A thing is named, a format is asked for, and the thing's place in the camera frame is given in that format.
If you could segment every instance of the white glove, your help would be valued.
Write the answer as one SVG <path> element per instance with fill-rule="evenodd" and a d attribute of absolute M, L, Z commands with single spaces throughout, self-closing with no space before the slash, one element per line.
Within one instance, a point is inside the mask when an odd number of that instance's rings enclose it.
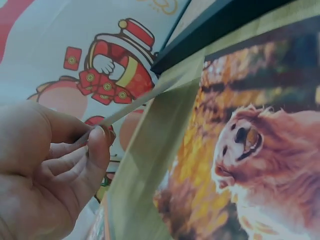
<path fill-rule="evenodd" d="M 99 54 L 93 59 L 93 67 L 98 73 L 109 75 L 114 71 L 115 64 L 111 58 Z"/>

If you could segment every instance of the picture frame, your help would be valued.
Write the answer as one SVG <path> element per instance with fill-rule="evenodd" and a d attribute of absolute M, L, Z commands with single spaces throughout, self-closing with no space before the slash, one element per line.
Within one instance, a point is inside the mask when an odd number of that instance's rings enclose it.
<path fill-rule="evenodd" d="M 151 71 L 162 74 L 219 38 L 292 1 L 216 0 L 158 53 Z"/>

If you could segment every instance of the golden retriever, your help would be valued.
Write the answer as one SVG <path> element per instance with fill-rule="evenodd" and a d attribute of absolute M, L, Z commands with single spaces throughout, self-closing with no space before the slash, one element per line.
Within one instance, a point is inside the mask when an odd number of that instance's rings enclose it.
<path fill-rule="evenodd" d="M 320 112 L 237 109 L 217 140 L 211 177 L 237 196 L 250 239 L 320 239 Z"/>

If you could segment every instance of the dog's tongue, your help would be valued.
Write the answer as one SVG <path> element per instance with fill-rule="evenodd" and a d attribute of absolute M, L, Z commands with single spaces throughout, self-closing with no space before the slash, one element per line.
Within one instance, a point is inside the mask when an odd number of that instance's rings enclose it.
<path fill-rule="evenodd" d="M 251 127 L 246 136 L 244 151 L 249 151 L 258 141 L 258 137 L 258 131 L 254 127 Z"/>

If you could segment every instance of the dog's nose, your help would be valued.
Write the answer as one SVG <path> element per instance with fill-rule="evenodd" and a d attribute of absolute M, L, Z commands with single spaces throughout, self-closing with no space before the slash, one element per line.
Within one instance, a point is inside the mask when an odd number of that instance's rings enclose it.
<path fill-rule="evenodd" d="M 234 142 L 236 144 L 246 143 L 247 135 L 248 135 L 248 131 L 244 127 L 239 128 L 239 130 L 236 132 Z"/>

